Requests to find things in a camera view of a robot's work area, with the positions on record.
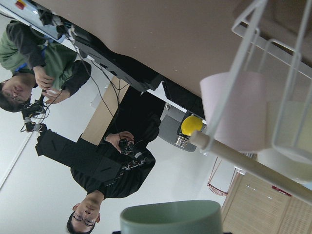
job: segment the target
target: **white metal rack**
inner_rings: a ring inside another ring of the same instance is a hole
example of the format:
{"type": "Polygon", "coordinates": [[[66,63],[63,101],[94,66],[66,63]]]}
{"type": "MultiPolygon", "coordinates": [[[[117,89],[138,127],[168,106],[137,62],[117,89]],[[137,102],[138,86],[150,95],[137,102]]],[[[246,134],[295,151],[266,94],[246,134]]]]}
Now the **white metal rack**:
{"type": "MultiPolygon", "coordinates": [[[[248,27],[243,35],[243,40],[240,44],[240,47],[237,51],[237,54],[234,58],[231,69],[229,71],[229,79],[223,89],[223,95],[219,99],[219,102],[217,103],[216,108],[214,109],[214,112],[210,118],[208,129],[205,133],[195,132],[191,136],[191,143],[198,146],[200,149],[202,149],[202,153],[213,154],[221,158],[224,158],[232,162],[237,167],[243,170],[246,170],[247,172],[255,176],[262,178],[263,180],[275,185],[276,187],[298,197],[299,199],[309,204],[312,204],[312,191],[311,190],[277,173],[276,171],[254,161],[253,159],[250,159],[244,156],[238,151],[235,151],[234,149],[222,144],[221,142],[215,139],[217,128],[220,124],[220,120],[222,118],[222,114],[225,109],[225,106],[227,102],[229,101],[229,97],[234,87],[234,84],[236,82],[236,78],[239,76],[240,72],[246,68],[246,67],[243,68],[244,63],[246,64],[246,62],[247,63],[249,62],[253,54],[254,46],[258,44],[260,31],[257,26],[258,26],[259,21],[261,20],[266,4],[267,4],[267,0],[254,0],[253,3],[235,21],[233,28],[232,28],[234,32],[238,31],[237,28],[241,22],[247,23],[248,27]],[[250,21],[247,21],[246,18],[251,13],[252,13],[252,17],[250,21]],[[253,46],[251,47],[250,54],[247,57],[250,44],[252,44],[253,46]]],[[[293,50],[292,59],[289,63],[290,67],[288,71],[284,94],[283,94],[283,98],[282,98],[281,105],[279,108],[279,113],[278,113],[278,117],[276,120],[274,132],[273,132],[272,146],[276,150],[278,150],[279,152],[285,155],[295,157],[295,159],[300,159],[301,161],[304,161],[310,164],[312,164],[312,152],[309,152],[304,149],[300,149],[299,148],[300,146],[298,145],[298,139],[303,130],[304,121],[307,118],[307,113],[312,103],[312,85],[310,86],[310,89],[308,91],[308,95],[304,103],[303,111],[300,117],[301,121],[295,131],[295,136],[292,140],[292,144],[288,146],[280,144],[278,142],[278,138],[279,138],[279,134],[281,131],[281,123],[282,123],[283,117],[285,117],[286,115],[286,112],[285,112],[286,104],[287,104],[287,101],[290,99],[290,96],[293,92],[294,81],[296,79],[296,72],[300,71],[304,75],[311,77],[311,75],[309,74],[309,70],[307,71],[306,67],[299,66],[300,65],[299,62],[301,61],[300,49],[301,49],[305,29],[308,24],[308,18],[309,18],[309,14],[311,11],[311,6],[312,6],[312,0],[307,0],[305,11],[303,13],[303,18],[301,21],[301,26],[300,26],[298,37],[297,37],[297,41],[296,41],[294,48],[290,48],[287,45],[284,45],[283,43],[280,43],[273,39],[268,41],[267,45],[264,46],[265,53],[268,52],[269,46],[272,42],[279,43],[282,46],[285,46],[288,49],[293,50]]]]}

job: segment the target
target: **green shirt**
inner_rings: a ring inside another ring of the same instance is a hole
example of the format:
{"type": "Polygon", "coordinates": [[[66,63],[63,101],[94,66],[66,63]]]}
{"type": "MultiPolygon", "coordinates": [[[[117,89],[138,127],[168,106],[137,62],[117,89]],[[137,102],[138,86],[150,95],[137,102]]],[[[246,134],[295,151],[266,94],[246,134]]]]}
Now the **green shirt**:
{"type": "MultiPolygon", "coordinates": [[[[38,38],[33,43],[42,50],[45,40],[38,38]]],[[[72,75],[72,66],[77,53],[57,42],[50,43],[44,53],[46,64],[44,69],[47,75],[55,78],[53,87],[60,90],[65,81],[72,75]]],[[[15,43],[9,39],[5,31],[0,40],[0,63],[2,67],[14,74],[15,70],[25,62],[27,62],[27,56],[19,53],[15,43]]],[[[20,71],[33,73],[28,66],[22,68],[20,71]]]]}

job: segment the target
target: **camera rig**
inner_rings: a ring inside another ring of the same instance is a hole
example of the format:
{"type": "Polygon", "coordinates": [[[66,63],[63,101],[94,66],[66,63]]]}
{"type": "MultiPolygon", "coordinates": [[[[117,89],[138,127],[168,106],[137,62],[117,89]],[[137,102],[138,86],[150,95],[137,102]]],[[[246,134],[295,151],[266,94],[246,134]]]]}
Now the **camera rig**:
{"type": "Polygon", "coordinates": [[[46,113],[47,106],[43,103],[44,95],[41,95],[39,100],[35,100],[34,103],[27,103],[21,109],[24,124],[26,126],[26,131],[29,132],[39,132],[47,130],[44,123],[35,123],[31,119],[39,114],[46,113]]]}

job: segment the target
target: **camera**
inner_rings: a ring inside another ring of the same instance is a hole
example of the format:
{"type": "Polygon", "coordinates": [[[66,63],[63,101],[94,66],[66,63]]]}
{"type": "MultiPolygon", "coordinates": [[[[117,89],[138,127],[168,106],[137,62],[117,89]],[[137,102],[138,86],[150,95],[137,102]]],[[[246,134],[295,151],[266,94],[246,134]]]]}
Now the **camera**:
{"type": "Polygon", "coordinates": [[[134,144],[132,141],[127,141],[127,139],[120,139],[119,147],[123,155],[133,154],[134,144]]]}

